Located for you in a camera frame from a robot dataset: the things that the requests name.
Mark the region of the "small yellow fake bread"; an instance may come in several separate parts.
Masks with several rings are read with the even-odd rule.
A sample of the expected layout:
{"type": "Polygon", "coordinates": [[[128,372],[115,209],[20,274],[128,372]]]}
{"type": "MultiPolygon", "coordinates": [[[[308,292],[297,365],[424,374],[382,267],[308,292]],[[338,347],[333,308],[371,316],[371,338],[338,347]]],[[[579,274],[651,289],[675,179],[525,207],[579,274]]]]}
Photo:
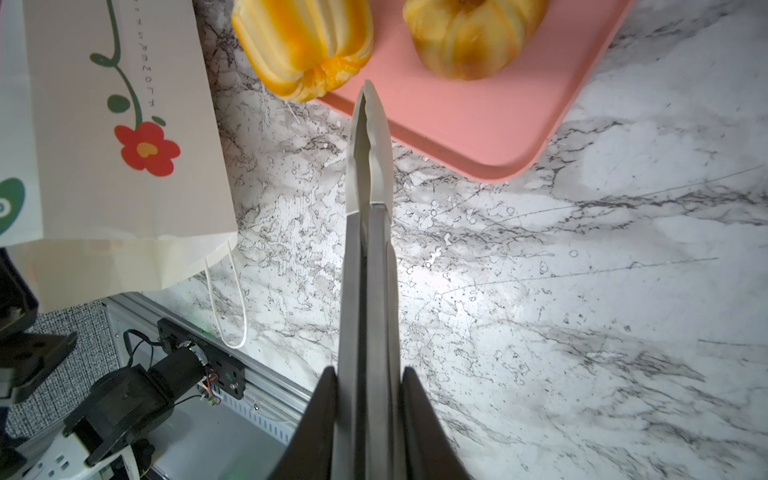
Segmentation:
{"type": "Polygon", "coordinates": [[[419,0],[405,2],[402,16],[429,71],[480,80],[520,55],[548,8],[548,0],[419,0]]]}

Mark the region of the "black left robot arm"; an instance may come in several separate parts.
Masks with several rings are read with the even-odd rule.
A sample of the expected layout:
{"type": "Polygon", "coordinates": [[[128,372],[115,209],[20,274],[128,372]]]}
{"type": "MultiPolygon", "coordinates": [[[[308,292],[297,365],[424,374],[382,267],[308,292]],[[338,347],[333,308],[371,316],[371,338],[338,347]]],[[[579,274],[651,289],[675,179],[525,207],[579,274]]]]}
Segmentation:
{"type": "MultiPolygon", "coordinates": [[[[76,334],[30,334],[39,303],[7,253],[1,255],[1,409],[28,399],[69,356],[76,334]]],[[[69,414],[41,459],[1,439],[4,479],[88,479],[116,459],[129,479],[141,471],[133,445],[173,413],[184,393],[206,378],[206,360],[189,347],[153,367],[129,364],[99,379],[69,414]]]]}

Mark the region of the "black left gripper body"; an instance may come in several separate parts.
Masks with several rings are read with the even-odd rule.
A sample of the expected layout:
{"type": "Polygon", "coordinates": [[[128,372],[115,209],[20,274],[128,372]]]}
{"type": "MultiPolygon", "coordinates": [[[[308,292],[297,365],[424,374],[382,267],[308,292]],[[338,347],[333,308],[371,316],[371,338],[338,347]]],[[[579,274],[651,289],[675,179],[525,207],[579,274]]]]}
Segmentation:
{"type": "Polygon", "coordinates": [[[76,347],[77,334],[31,333],[39,303],[1,250],[1,403],[27,400],[76,347]]]}

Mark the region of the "white floral paper bag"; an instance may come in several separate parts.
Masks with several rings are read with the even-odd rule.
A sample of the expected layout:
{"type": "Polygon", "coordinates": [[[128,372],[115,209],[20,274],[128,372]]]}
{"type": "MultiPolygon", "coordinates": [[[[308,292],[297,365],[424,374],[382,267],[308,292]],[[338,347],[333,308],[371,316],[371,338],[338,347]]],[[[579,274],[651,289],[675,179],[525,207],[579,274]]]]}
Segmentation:
{"type": "Polygon", "coordinates": [[[189,1],[1,5],[1,245],[44,312],[162,290],[237,225],[189,1]]]}

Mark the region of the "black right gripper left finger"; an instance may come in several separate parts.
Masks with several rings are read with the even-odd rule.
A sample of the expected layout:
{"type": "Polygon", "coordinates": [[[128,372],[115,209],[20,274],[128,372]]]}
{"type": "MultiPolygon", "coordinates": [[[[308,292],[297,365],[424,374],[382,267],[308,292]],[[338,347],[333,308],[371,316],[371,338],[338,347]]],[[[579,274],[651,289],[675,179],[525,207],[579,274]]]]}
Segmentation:
{"type": "Polygon", "coordinates": [[[269,479],[331,478],[334,426],[337,414],[337,377],[326,367],[283,456],[269,479]]]}

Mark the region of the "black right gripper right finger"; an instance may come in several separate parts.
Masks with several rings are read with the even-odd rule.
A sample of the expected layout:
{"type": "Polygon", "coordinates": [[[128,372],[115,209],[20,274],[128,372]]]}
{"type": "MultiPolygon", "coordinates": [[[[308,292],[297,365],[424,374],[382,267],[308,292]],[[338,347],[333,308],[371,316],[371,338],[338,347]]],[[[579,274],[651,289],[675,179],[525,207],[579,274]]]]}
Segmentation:
{"type": "Polygon", "coordinates": [[[408,479],[469,479],[412,367],[403,371],[401,400],[408,479]]]}

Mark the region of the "metal tongs with white tips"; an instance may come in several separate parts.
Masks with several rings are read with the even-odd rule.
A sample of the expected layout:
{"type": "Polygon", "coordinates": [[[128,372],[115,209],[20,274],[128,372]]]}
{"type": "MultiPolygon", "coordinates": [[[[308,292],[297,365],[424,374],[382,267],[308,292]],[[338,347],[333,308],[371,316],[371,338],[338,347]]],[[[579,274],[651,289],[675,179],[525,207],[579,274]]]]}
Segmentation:
{"type": "Polygon", "coordinates": [[[390,129],[374,84],[366,81],[354,107],[346,162],[334,479],[406,475],[393,193],[390,129]]]}

